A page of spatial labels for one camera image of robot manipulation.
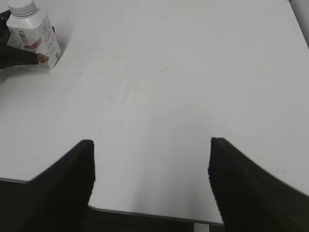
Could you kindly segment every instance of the smudge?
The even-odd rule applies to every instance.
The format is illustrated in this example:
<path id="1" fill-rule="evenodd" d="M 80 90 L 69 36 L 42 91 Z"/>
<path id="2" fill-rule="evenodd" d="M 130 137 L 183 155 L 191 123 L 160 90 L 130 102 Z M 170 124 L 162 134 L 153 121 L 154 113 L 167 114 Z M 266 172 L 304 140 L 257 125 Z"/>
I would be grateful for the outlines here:
<path id="1" fill-rule="evenodd" d="M 163 20 L 167 20 L 167 21 L 171 21 L 169 18 L 164 18 L 164 17 L 157 17 L 158 19 L 163 19 Z"/>

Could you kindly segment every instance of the bottle label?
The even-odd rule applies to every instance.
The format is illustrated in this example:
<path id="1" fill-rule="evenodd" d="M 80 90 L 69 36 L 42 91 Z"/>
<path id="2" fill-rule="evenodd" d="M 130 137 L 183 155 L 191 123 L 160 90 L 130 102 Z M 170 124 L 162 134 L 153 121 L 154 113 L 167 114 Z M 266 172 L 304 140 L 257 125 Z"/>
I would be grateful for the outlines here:
<path id="1" fill-rule="evenodd" d="M 9 30 L 11 32 L 9 45 L 38 55 L 40 63 L 33 66 L 47 69 L 54 68 L 61 54 L 61 49 L 48 15 L 37 28 L 9 27 Z"/>

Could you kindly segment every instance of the white table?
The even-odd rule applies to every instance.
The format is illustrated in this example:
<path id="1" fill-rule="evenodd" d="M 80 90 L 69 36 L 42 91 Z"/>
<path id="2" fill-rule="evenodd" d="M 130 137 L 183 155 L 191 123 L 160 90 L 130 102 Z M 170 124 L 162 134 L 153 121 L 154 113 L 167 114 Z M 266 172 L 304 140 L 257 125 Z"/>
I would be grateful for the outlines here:
<path id="1" fill-rule="evenodd" d="M 37 5 L 64 53 L 53 70 L 0 72 L 1 177 L 30 180 L 92 139 L 91 206 L 220 223 L 220 136 L 309 193 L 309 52 L 287 1 Z"/>

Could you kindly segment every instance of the white bottle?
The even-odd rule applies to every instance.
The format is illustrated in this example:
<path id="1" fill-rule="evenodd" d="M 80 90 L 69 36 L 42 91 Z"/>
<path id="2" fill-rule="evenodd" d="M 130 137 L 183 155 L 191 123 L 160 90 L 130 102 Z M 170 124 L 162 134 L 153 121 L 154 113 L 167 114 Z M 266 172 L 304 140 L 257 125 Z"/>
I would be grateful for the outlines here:
<path id="1" fill-rule="evenodd" d="M 52 69 L 61 54 L 47 13 L 33 0 L 8 0 L 11 16 L 6 22 L 10 32 L 8 45 L 34 52 L 40 63 L 36 67 Z"/>

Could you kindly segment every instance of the bottle cap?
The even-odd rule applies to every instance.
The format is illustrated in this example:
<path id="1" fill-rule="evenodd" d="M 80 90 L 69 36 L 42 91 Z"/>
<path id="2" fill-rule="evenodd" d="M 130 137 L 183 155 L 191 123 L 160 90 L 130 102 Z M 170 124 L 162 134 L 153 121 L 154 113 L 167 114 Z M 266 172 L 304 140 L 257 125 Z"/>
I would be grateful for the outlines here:
<path id="1" fill-rule="evenodd" d="M 16 17 L 27 17 L 37 11 L 34 0 L 8 0 L 8 6 Z"/>

